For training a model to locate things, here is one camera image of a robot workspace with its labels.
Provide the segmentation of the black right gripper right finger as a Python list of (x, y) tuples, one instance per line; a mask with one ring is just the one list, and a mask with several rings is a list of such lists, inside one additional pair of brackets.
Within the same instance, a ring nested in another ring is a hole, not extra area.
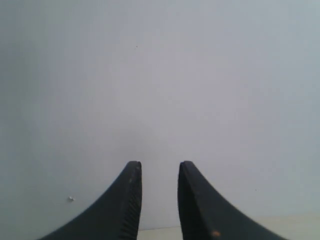
[(229, 203), (191, 161), (179, 165), (178, 213), (184, 240), (281, 240)]

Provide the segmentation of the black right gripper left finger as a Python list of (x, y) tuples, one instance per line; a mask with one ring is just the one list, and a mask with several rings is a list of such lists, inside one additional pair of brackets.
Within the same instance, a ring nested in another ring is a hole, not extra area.
[(136, 240), (142, 209), (142, 164), (129, 161), (84, 212), (43, 240)]

